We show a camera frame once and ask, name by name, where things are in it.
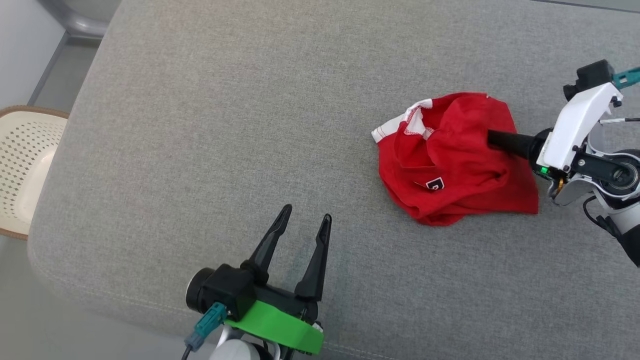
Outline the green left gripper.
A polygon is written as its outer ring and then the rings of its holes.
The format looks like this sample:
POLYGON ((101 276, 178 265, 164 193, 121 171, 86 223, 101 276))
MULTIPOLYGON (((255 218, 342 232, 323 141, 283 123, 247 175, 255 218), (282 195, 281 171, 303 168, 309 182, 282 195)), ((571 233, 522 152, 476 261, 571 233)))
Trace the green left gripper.
POLYGON ((292 210, 290 203, 282 207, 253 253, 240 265, 240 269, 253 276, 256 301, 242 319, 228 318, 222 328, 222 342, 241 340, 244 336, 259 339, 263 344, 257 346, 263 347, 263 353, 269 346, 273 348, 270 354, 273 360, 292 360, 295 353, 317 356, 325 340, 318 317, 329 257, 330 214, 323 216, 313 255, 294 292, 265 285, 275 248, 286 231, 292 210))

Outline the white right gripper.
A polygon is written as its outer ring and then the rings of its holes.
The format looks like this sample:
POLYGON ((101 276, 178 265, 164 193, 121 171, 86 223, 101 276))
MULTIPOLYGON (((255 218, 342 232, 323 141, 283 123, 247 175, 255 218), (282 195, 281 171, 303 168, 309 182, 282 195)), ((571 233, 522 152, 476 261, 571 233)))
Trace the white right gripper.
POLYGON ((530 160, 533 173, 547 180, 569 180, 576 176, 595 181, 624 180, 619 155, 599 152, 595 139, 601 136, 601 118, 624 96, 607 82, 578 92, 562 108, 552 129, 528 136, 489 130, 487 143, 530 160))

